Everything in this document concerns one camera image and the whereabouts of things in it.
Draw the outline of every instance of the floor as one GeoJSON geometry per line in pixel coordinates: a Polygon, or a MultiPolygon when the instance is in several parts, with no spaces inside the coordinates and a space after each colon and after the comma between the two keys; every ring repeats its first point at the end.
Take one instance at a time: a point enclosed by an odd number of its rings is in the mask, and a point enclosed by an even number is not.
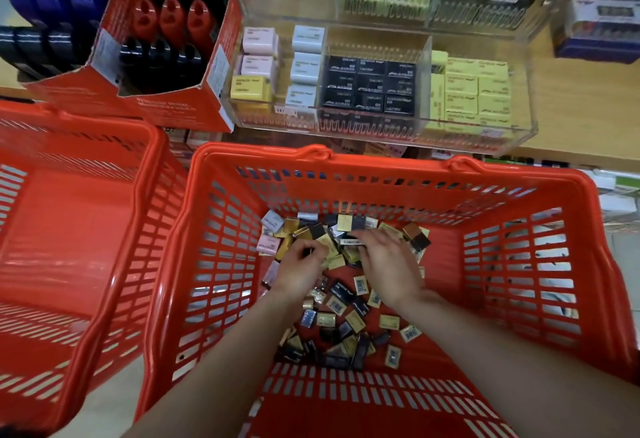
{"type": "MultiPolygon", "coordinates": [[[[608,234],[607,240],[620,269],[634,310],[640,341],[640,234],[608,234]]],[[[144,365],[142,358],[89,394],[82,411],[56,438],[117,438],[131,426],[144,365]]]]}

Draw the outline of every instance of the hand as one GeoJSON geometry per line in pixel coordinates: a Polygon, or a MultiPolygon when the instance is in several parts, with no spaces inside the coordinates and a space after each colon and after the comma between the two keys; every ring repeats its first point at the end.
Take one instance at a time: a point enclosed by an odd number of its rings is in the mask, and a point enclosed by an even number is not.
{"type": "MultiPolygon", "coordinates": [[[[419,298],[427,292],[407,242],[384,229],[364,229],[351,234],[365,244],[358,247],[364,274],[385,305],[400,311],[408,298],[419,298]]],[[[428,294],[440,298],[433,291],[428,294]]]]}
{"type": "Polygon", "coordinates": [[[296,240],[282,258],[271,291],[283,294],[292,304],[301,304],[322,274],[322,264],[328,253],[329,249],[319,241],[296,240]],[[306,248],[314,251],[302,257],[306,248]]]}

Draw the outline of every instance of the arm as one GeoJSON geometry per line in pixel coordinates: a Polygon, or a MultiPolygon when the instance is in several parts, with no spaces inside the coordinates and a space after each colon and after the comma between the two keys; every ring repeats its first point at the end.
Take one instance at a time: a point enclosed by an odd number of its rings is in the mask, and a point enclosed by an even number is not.
{"type": "Polygon", "coordinates": [[[517,337],[426,290],[404,241],[358,232],[362,264],[382,301],[460,367],[522,438],[631,436],[640,389],[571,356],[517,337]]]}
{"type": "Polygon", "coordinates": [[[317,241],[297,240],[273,288],[124,437],[238,436],[278,342],[300,317],[302,300],[322,273],[326,253],[317,241]],[[302,257],[304,248],[314,251],[302,257]]]}

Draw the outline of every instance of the red shopping basket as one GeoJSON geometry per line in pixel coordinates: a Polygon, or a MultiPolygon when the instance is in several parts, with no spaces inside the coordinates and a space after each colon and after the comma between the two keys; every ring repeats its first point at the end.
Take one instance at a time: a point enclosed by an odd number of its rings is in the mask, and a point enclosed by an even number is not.
{"type": "MultiPolygon", "coordinates": [[[[268,208],[416,221],[431,230],[421,262],[430,288],[601,369],[636,373],[626,290],[595,187],[580,172],[210,143],[193,159],[161,264],[138,417],[256,301],[270,261],[255,250],[268,208]]],[[[398,371],[380,351],[363,373],[274,365],[247,436],[514,436],[427,337],[392,343],[403,347],[398,371]]]]}
{"type": "Polygon", "coordinates": [[[0,427],[52,433],[141,353],[185,185],[157,128],[0,103],[0,427]]]}

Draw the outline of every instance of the forearm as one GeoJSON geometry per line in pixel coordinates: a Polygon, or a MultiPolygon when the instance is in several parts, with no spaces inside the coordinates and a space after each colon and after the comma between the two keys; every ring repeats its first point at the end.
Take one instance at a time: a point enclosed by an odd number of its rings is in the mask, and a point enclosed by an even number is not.
{"type": "Polygon", "coordinates": [[[268,292],[125,436],[235,438],[300,308],[268,292]]]}
{"type": "Polygon", "coordinates": [[[523,438],[624,436],[640,426],[640,391],[631,384],[446,302],[410,298],[398,310],[523,438]]]}

